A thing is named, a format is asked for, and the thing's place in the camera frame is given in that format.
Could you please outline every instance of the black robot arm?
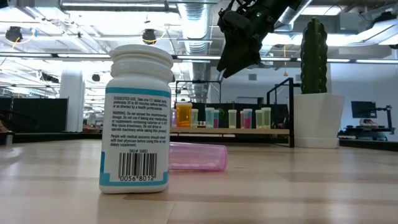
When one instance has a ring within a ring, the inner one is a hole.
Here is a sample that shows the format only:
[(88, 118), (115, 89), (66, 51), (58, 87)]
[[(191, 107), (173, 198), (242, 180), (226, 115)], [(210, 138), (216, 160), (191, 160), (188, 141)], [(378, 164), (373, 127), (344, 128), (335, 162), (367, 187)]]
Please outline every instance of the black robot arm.
[(297, 9), (300, 0), (247, 0), (232, 11), (232, 0), (221, 9), (217, 25), (225, 36), (225, 46), (217, 70), (224, 71), (224, 78), (261, 61), (259, 51), (262, 40), (274, 31), (274, 24), (284, 11)]

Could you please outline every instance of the green cactus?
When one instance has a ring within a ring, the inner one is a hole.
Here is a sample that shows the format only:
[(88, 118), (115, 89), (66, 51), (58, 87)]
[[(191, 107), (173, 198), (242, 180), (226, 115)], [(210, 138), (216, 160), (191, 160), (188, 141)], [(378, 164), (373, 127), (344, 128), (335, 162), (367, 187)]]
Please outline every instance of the green cactus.
[(313, 18), (303, 32), (301, 43), (301, 91), (302, 94), (326, 93), (326, 63), (328, 60), (328, 34), (325, 26)]

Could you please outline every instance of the white planter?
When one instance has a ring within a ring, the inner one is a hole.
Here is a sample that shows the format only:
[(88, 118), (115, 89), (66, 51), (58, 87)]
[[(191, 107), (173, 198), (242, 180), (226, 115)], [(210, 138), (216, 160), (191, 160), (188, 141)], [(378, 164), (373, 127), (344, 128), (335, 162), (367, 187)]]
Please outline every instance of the white planter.
[(331, 93), (295, 95), (295, 146), (337, 148), (343, 107), (344, 96)]

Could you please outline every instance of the black metal frame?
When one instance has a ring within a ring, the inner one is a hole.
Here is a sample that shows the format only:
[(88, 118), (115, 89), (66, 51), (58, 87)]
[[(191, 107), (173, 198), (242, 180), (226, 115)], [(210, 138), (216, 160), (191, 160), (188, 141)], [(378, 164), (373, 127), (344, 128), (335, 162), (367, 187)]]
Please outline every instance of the black metal frame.
[(289, 86), (289, 147), (294, 147), (294, 87), (293, 78), (287, 78), (285, 81), (280, 84), (276, 84), (271, 90), (267, 92), (267, 105), (271, 105), (270, 96), (273, 91), (275, 91), (275, 105), (277, 104), (277, 89), (278, 87), (286, 85)]
[(177, 95), (178, 95), (178, 84), (179, 83), (192, 83), (192, 84), (204, 84), (204, 83), (218, 83), (220, 85), (219, 89), (219, 101), (221, 104), (221, 81), (203, 81), (203, 80), (192, 80), (192, 81), (182, 81), (182, 80), (177, 80), (175, 81), (175, 102), (174, 102), (174, 108), (175, 105), (177, 104)]

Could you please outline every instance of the computer screen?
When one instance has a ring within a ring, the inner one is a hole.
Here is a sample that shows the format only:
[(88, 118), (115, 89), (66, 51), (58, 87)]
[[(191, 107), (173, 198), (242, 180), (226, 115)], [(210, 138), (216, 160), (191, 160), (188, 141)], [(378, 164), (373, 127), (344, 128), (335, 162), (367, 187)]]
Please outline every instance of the computer screen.
[(368, 101), (352, 101), (353, 118), (377, 118), (376, 103)]

